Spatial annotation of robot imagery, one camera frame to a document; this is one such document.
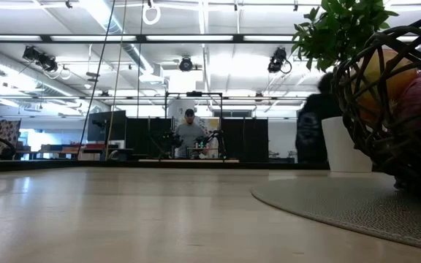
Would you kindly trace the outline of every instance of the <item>potted plant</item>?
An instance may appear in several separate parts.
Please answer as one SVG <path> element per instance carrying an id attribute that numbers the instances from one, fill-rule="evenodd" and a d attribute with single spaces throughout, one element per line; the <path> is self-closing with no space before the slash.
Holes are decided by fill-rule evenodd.
<path id="1" fill-rule="evenodd" d="M 295 24 L 297 32 L 292 53 L 298 49 L 298 58 L 308 59 L 306 67 L 326 71 L 338 62 L 358 54 L 370 36 L 379 29 L 389 28 L 385 22 L 395 12 L 384 9 L 382 0 L 322 0 L 324 12 L 313 8 L 304 18 L 309 22 Z"/>

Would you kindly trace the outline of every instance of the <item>person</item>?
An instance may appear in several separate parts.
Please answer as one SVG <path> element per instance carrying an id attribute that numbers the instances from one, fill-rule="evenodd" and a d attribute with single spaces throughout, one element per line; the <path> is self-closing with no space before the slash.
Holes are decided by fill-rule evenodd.
<path id="1" fill-rule="evenodd" d="M 333 78 L 333 73 L 327 73 L 322 77 L 318 83 L 320 94 L 310 95 L 298 114 L 297 138 L 295 140 L 298 163 L 327 162 L 321 121 L 342 115 L 335 97 L 330 92 Z"/>
<path id="2" fill-rule="evenodd" d="M 184 113 L 185 123 L 182 123 L 176 129 L 176 134 L 180 136 L 183 140 L 183 143 L 178 148 L 177 158 L 187 158 L 189 154 L 187 153 L 187 148 L 194 148 L 196 139 L 198 137 L 204 137 L 204 130 L 199 127 L 199 125 L 194 123 L 194 111 L 192 109 L 187 109 Z"/>

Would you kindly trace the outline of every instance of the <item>duct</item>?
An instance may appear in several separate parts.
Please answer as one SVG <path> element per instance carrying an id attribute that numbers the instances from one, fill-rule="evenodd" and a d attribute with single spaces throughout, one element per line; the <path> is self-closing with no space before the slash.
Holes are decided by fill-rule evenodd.
<path id="1" fill-rule="evenodd" d="M 84 93 L 70 88 L 69 86 L 56 80 L 51 80 L 49 77 L 44 76 L 42 73 L 34 69 L 29 67 L 25 68 L 26 66 L 20 64 L 19 62 L 0 54 L 0 73 L 3 73 L 4 76 L 15 74 L 18 78 L 22 78 L 23 80 L 30 81 L 32 83 L 42 83 L 45 86 L 43 94 L 57 94 L 57 96 L 85 96 Z M 101 111 L 108 111 L 110 109 L 106 104 L 98 101 L 93 101 L 92 105 L 94 107 L 99 107 Z"/>
<path id="2" fill-rule="evenodd" d="M 119 19 L 115 14 L 112 16 L 110 23 L 110 14 L 112 5 L 108 0 L 79 0 L 83 7 L 91 14 L 91 16 L 102 26 L 106 31 L 108 24 L 110 24 L 109 34 L 127 34 L 123 30 L 123 26 L 118 22 Z M 152 74 L 153 67 L 146 61 L 146 59 L 139 53 L 139 50 L 133 44 L 121 44 L 124 52 L 128 54 L 131 60 L 139 67 L 143 74 Z"/>

